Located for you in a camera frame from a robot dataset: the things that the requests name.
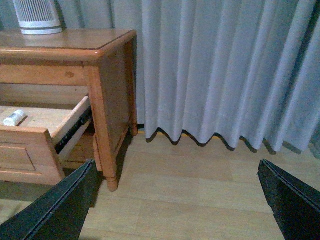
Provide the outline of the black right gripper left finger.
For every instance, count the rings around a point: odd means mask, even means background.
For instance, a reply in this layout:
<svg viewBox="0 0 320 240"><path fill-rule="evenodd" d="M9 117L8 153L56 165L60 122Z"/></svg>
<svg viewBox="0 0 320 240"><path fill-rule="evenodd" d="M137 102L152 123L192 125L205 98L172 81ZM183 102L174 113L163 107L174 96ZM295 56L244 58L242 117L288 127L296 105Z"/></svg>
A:
<svg viewBox="0 0 320 240"><path fill-rule="evenodd" d="M96 162L87 160L0 226L2 240L77 240L93 199Z"/></svg>

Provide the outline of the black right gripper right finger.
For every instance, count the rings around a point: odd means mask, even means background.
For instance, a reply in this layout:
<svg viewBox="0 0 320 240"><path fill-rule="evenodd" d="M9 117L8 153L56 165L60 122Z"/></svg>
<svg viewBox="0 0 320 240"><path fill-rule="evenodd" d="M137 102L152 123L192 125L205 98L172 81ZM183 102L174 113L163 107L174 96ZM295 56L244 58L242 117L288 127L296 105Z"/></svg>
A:
<svg viewBox="0 0 320 240"><path fill-rule="evenodd" d="M258 178L278 227L286 240L320 238L320 192L263 159Z"/></svg>

